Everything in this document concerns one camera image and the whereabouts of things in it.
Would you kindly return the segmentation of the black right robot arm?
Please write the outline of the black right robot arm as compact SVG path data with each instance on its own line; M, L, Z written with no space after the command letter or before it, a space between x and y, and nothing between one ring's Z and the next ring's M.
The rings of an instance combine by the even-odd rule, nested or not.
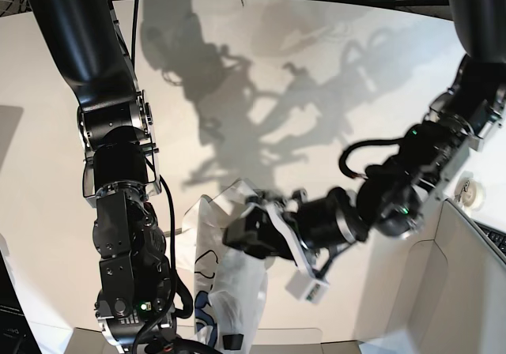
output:
M121 353L211 353L182 338L178 318L193 299L176 271L173 236L165 236L149 196L167 193L157 170L152 113L138 87L111 0L28 0L63 79L78 101L85 152L82 193L96 209L100 254L96 319Z

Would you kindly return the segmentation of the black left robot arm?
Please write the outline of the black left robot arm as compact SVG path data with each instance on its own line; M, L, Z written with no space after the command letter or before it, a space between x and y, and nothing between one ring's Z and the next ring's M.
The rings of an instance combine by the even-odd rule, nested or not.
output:
M338 166L361 179L355 199L336 187L309 201L302 190L287 200L263 190L223 232L225 246L254 258L280 257L311 269L327 250L336 258L371 230L405 238L418 231L442 190L505 112L505 0L448 0L465 50L452 86L402 137L349 145Z

